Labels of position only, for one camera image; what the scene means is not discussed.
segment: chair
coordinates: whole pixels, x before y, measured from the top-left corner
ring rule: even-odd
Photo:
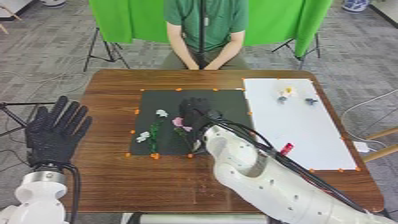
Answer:
[[[0,9],[4,9],[9,15],[22,21],[22,17],[11,12],[9,8],[4,5],[0,5]],[[0,24],[0,30],[4,31],[6,34],[9,34],[9,31],[2,24]]]
[[[391,134],[398,133],[398,127],[388,129],[386,131],[381,131],[377,134],[370,135],[366,137],[366,140],[374,140]],[[398,144],[391,145],[388,148],[381,149],[375,153],[372,153],[368,156],[363,157],[365,162],[370,162],[372,160],[382,158],[391,153],[398,152]]]

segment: stand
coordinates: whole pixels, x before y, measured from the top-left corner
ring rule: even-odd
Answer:
[[[127,63],[125,58],[121,56],[121,52],[118,50],[118,48],[123,50],[121,45],[118,43],[109,43],[103,40],[103,46],[105,46],[105,50],[107,50],[107,54],[109,54],[109,59],[93,55],[98,33],[100,33],[100,28],[96,27],[96,32],[95,32],[95,37],[93,37],[93,42],[91,42],[91,50],[89,50],[87,59],[86,59],[86,65],[84,65],[84,72],[87,71],[91,58],[102,59],[107,62],[116,62],[121,59],[123,64],[125,64],[127,68],[130,69],[128,63]]]
[[[206,67],[205,61],[205,38],[206,38],[206,0],[201,0],[201,20],[199,20],[199,69]]]
[[[11,119],[16,121],[16,123],[20,124],[20,127],[15,128],[13,130],[6,131],[4,133],[0,133],[0,137],[4,137],[6,135],[9,135],[11,133],[15,133],[16,131],[20,131],[23,128],[27,128],[27,123],[32,119],[32,116],[34,116],[34,113],[36,113],[36,110],[38,110],[38,107],[41,105],[47,105],[47,104],[55,104],[55,103],[0,103],[0,111],[4,111],[4,113],[9,115]],[[22,118],[16,116],[16,114],[13,113],[13,111],[7,109],[7,106],[31,106],[34,105],[34,110],[31,112],[31,115],[29,115],[29,119],[27,121],[22,120]]]
[[[272,53],[283,48],[283,47],[288,47],[292,53],[295,54],[295,50],[292,49],[290,47],[290,43],[295,39],[290,39],[286,41],[286,43],[272,50]],[[297,60],[301,61],[301,65],[299,65],[299,70],[302,70],[302,67],[304,67],[304,63],[306,63],[306,58],[308,58],[308,55],[317,51],[317,54],[318,54],[318,58],[320,58],[320,36],[318,36],[318,33],[315,34],[315,48],[311,51],[306,51],[306,54],[302,57],[295,57]]]

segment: red object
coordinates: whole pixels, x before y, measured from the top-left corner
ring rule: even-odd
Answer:
[[[290,154],[292,149],[295,148],[294,144],[286,144],[281,150],[281,154],[286,156]]]

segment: wooden table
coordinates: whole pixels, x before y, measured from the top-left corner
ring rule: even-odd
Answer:
[[[214,178],[214,158],[199,156],[127,157],[135,127],[135,109],[146,90],[235,89],[242,78],[302,78],[315,87],[336,122],[361,171],[317,171],[370,211],[382,211],[384,199],[352,141],[311,73],[304,71],[102,70],[82,103],[95,124],[80,144],[75,164],[82,172],[80,212],[258,212]]]

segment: person's arm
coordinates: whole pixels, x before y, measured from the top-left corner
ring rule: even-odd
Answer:
[[[189,69],[199,70],[199,65],[190,56],[189,47],[183,41],[183,28],[180,25],[173,25],[169,22],[167,22],[167,36],[169,36],[173,50],[176,52],[178,57],[183,60],[183,63]]]
[[[208,64],[205,70],[219,70],[226,62],[233,59],[237,54],[240,53],[240,49],[244,46],[246,40],[246,31],[231,33],[231,41],[221,51],[221,55]]]

